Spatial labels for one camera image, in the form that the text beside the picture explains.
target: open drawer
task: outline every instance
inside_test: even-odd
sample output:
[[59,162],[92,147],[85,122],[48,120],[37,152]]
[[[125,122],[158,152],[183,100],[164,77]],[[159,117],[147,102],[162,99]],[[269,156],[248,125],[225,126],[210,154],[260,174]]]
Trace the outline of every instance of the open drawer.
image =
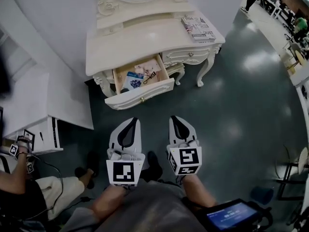
[[[120,93],[123,82],[125,81],[126,74],[128,72],[134,72],[134,66],[142,64],[151,59],[156,59],[158,62],[161,71],[157,73],[154,78],[151,78],[147,81],[146,84],[142,83],[141,87],[135,88],[125,93]],[[169,75],[164,68],[162,59],[159,55],[154,55],[148,58],[144,58],[139,61],[127,64],[125,66],[114,69],[113,71],[115,86],[116,86],[116,95],[105,99],[105,103],[109,105],[112,109],[124,110],[136,106],[140,103],[146,102],[148,99],[153,96],[171,91],[174,89],[174,78],[169,78]]]

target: white wall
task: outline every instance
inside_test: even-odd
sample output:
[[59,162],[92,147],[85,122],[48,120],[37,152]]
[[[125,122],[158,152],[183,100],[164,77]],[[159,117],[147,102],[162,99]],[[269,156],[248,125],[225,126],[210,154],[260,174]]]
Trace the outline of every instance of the white wall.
[[[82,79],[86,32],[96,26],[97,0],[15,0],[34,28]],[[226,36],[241,0],[189,0]]]
[[214,24],[225,37],[242,0],[189,0]]

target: table top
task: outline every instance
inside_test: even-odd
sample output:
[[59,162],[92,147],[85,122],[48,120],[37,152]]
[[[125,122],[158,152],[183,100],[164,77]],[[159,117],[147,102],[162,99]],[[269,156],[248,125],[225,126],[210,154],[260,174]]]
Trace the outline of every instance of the table top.
[[213,43],[196,43],[180,19],[150,20],[107,35],[87,35],[86,74],[111,70],[163,51],[185,47],[203,47],[225,43],[224,37],[206,20],[217,39]]

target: book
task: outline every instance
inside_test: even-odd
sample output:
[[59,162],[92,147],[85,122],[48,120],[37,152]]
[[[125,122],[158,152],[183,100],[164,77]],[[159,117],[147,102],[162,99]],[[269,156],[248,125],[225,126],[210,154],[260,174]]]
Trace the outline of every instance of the book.
[[214,42],[216,40],[215,33],[206,19],[202,17],[184,17],[182,24],[186,31],[198,43]]

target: carved table leg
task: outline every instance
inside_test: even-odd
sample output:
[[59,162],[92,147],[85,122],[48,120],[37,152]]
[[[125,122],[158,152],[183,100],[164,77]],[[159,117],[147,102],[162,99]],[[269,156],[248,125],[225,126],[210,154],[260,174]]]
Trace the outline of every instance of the carved table leg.
[[111,90],[111,84],[109,83],[103,72],[95,74],[93,76],[93,79],[95,80],[97,85],[100,85],[102,92],[106,97],[112,97],[116,95],[115,92]]
[[182,77],[183,77],[184,74],[185,74],[184,68],[180,69],[180,70],[178,71],[178,73],[179,73],[179,75],[177,76],[176,81],[175,81],[175,84],[176,84],[177,86],[180,85],[180,82],[179,82],[179,81],[180,81],[180,79],[182,79]]
[[215,51],[211,52],[204,64],[204,66],[202,67],[202,69],[199,71],[198,75],[197,75],[197,86],[198,87],[202,87],[204,86],[204,83],[202,82],[202,78],[204,75],[206,75],[206,73],[208,71],[210,71],[210,69],[212,68],[213,66],[213,63],[214,63],[214,58],[215,58]]

